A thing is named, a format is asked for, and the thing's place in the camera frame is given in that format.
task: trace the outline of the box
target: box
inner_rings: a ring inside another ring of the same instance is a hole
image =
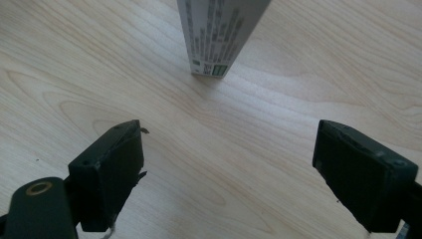
[[[224,77],[271,0],[177,0],[193,74]]]

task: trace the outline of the wooden surface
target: wooden surface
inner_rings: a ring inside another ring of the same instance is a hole
[[[223,80],[190,75],[175,0],[0,1],[0,213],[131,119],[148,175],[113,238],[366,238],[317,123],[422,166],[422,1],[274,0]]]

